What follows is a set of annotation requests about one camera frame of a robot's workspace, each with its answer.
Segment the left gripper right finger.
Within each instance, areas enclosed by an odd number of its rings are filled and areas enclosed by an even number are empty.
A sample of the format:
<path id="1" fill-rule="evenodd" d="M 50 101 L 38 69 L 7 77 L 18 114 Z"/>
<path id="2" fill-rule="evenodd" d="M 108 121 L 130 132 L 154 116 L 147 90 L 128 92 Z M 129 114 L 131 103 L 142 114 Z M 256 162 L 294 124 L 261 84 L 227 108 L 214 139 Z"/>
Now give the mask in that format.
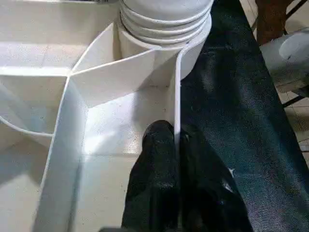
<path id="1" fill-rule="evenodd" d="M 231 171 L 194 125 L 181 126 L 178 181 L 184 231 L 253 231 Z"/>

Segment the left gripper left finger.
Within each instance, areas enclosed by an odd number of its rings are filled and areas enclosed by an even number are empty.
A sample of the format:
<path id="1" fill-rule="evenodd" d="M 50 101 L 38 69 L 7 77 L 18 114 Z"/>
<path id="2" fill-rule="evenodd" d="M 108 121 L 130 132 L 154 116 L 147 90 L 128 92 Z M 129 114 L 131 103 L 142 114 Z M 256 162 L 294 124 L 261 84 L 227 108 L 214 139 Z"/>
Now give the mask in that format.
<path id="1" fill-rule="evenodd" d="M 149 125 L 133 165 L 122 227 L 136 232 L 175 232 L 179 213 L 179 161 L 174 131 L 165 120 Z"/>

